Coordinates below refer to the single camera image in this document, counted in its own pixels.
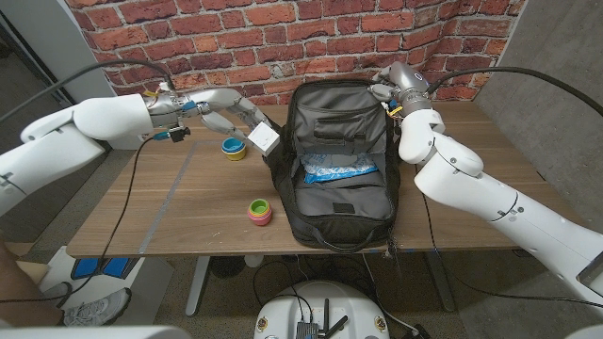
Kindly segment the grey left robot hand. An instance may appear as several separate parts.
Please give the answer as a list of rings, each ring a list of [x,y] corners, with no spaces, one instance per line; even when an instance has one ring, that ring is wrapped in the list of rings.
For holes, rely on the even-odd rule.
[[[188,92],[181,108],[182,117],[200,115],[202,123],[214,132],[245,141],[247,135],[224,118],[220,112],[235,114],[253,131],[261,122],[272,128],[271,120],[250,100],[234,89],[205,89]]]

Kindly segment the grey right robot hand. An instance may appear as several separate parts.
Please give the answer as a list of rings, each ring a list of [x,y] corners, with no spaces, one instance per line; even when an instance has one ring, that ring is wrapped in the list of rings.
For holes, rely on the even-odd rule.
[[[422,74],[407,64],[395,61],[381,69],[373,77],[373,84],[367,90],[378,100],[403,101],[410,94],[424,94],[429,84]]]

